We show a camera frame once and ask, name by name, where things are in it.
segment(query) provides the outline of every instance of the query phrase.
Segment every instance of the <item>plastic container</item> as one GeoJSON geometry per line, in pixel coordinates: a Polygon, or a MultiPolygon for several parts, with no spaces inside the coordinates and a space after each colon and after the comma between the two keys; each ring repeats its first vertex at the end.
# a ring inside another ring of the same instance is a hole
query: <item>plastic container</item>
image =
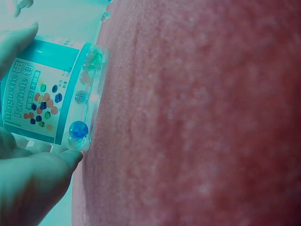
{"type": "Polygon", "coordinates": [[[2,79],[0,125],[35,142],[87,151],[108,65],[98,46],[37,36],[2,79]]]}

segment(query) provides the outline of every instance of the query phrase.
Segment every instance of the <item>skin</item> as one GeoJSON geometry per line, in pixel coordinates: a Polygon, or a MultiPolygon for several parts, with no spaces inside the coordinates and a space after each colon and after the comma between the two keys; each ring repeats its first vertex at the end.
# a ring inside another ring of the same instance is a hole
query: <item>skin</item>
{"type": "MultiPolygon", "coordinates": [[[[38,24],[0,32],[0,79],[16,55],[26,48],[38,24]]],[[[52,153],[49,147],[26,142],[0,128],[0,226],[35,226],[67,191],[73,171],[83,155],[68,150],[52,153]]]]}
{"type": "Polygon", "coordinates": [[[114,1],[75,226],[295,226],[301,5],[114,1]]]}

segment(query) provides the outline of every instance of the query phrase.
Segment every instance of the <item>gloved hand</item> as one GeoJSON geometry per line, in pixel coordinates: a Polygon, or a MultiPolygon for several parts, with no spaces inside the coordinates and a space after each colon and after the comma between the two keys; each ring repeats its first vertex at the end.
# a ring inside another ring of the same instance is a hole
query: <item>gloved hand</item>
{"type": "MultiPolygon", "coordinates": [[[[0,79],[16,55],[34,39],[38,24],[0,32],[0,79]]],[[[0,127],[0,225],[36,226],[63,197],[83,155],[79,151],[41,153],[41,145],[21,148],[0,127]]]]}
{"type": "Polygon", "coordinates": [[[33,0],[6,0],[8,11],[11,15],[17,17],[24,7],[30,8],[33,5],[33,0]]]}

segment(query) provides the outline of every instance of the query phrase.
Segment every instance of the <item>printed dots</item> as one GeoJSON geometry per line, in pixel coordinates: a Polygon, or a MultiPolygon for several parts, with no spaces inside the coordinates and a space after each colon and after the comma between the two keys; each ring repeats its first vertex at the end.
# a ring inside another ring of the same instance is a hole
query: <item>printed dots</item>
{"type": "Polygon", "coordinates": [[[51,108],[51,113],[52,113],[52,114],[57,114],[57,113],[58,113],[57,107],[52,107],[52,108],[51,108]]]}
{"type": "Polygon", "coordinates": [[[41,85],[43,85],[43,84],[44,84],[44,80],[40,79],[40,80],[39,80],[39,85],[41,86],[41,85]]]}
{"type": "Polygon", "coordinates": [[[56,103],[61,102],[62,99],[63,99],[63,95],[62,95],[61,93],[56,94],[56,96],[55,96],[55,102],[56,102],[56,103]]]}
{"type": "Polygon", "coordinates": [[[50,94],[49,93],[45,93],[43,100],[44,101],[48,101],[50,99],[50,94]]]}
{"type": "Polygon", "coordinates": [[[30,119],[30,124],[32,124],[32,125],[36,124],[35,119],[30,119]]]}
{"type": "Polygon", "coordinates": [[[52,87],[52,92],[53,92],[53,93],[57,92],[57,85],[54,85],[54,86],[52,87]]]}
{"type": "Polygon", "coordinates": [[[42,121],[42,116],[38,115],[38,116],[36,117],[36,121],[37,121],[37,122],[42,121]]]}
{"type": "Polygon", "coordinates": [[[45,122],[43,122],[43,121],[40,121],[40,122],[39,122],[39,126],[41,126],[41,127],[45,127],[45,122]]]}
{"type": "Polygon", "coordinates": [[[35,104],[32,104],[32,110],[36,110],[37,109],[37,106],[35,104]]]}
{"type": "Polygon", "coordinates": [[[46,102],[44,101],[44,102],[41,103],[40,109],[41,109],[41,110],[45,110],[46,108],[47,108],[47,104],[46,104],[46,102]]]}
{"type": "Polygon", "coordinates": [[[33,119],[34,118],[34,114],[32,112],[29,113],[29,118],[33,119]]]}
{"type": "Polygon", "coordinates": [[[46,126],[46,129],[49,130],[49,131],[51,131],[51,130],[53,130],[53,126],[52,126],[51,124],[48,124],[48,125],[46,126]]]}
{"type": "Polygon", "coordinates": [[[42,114],[43,113],[43,110],[40,109],[40,107],[37,108],[37,114],[42,114]]]}
{"type": "Polygon", "coordinates": [[[50,100],[48,100],[48,101],[46,101],[46,104],[47,104],[47,107],[53,107],[53,100],[52,99],[50,99],[50,100]]]}
{"type": "Polygon", "coordinates": [[[51,117],[51,113],[50,112],[46,112],[45,115],[44,115],[44,118],[45,119],[50,119],[51,117]]]}
{"type": "Polygon", "coordinates": [[[43,102],[43,96],[39,96],[39,99],[38,99],[38,103],[42,103],[43,102]]]}
{"type": "Polygon", "coordinates": [[[36,93],[36,95],[34,95],[34,100],[35,100],[35,101],[38,101],[38,100],[39,100],[39,97],[40,97],[40,94],[39,94],[39,93],[36,93]]]}
{"type": "Polygon", "coordinates": [[[41,85],[41,92],[45,92],[46,91],[46,85],[45,84],[43,84],[43,85],[41,85]]]}

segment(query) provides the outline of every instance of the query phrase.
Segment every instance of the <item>finger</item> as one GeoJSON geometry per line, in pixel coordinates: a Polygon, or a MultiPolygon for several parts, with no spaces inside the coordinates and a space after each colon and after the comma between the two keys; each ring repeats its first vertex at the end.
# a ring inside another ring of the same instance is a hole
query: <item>finger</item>
{"type": "Polygon", "coordinates": [[[27,0],[27,8],[30,8],[33,5],[33,0],[27,0]]]}
{"type": "Polygon", "coordinates": [[[37,153],[41,153],[41,152],[50,152],[51,145],[34,142],[33,146],[27,147],[26,149],[31,151],[32,154],[37,154],[37,153]]]}
{"type": "Polygon", "coordinates": [[[28,140],[21,138],[19,136],[15,136],[17,147],[26,148],[28,145],[28,140]]]}
{"type": "Polygon", "coordinates": [[[64,148],[64,147],[61,147],[61,146],[53,146],[53,149],[51,151],[51,153],[53,154],[60,154],[64,151],[67,151],[68,149],[67,148],[64,148]]]}
{"type": "Polygon", "coordinates": [[[0,34],[0,79],[9,69],[17,54],[23,51],[34,39],[39,26],[34,23],[28,28],[0,34]]]}
{"type": "Polygon", "coordinates": [[[65,152],[60,153],[59,156],[69,164],[73,172],[76,169],[78,163],[82,160],[83,153],[76,150],[67,150],[65,152]]]}
{"type": "Polygon", "coordinates": [[[0,161],[0,195],[9,197],[1,209],[1,221],[38,225],[67,191],[82,157],[81,152],[68,150],[59,155],[39,153],[0,161]]]}
{"type": "Polygon", "coordinates": [[[10,158],[16,148],[14,136],[3,127],[0,127],[0,159],[10,158]]]}

